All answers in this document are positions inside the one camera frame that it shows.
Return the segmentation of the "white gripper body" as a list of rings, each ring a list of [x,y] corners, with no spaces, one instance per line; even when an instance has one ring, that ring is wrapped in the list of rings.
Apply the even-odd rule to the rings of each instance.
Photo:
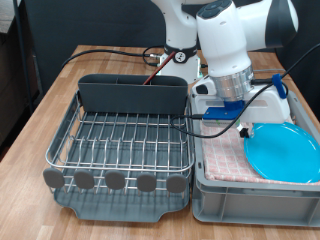
[[[206,76],[191,89],[193,113],[209,125],[283,123],[289,118],[288,90],[280,75],[271,79]]]

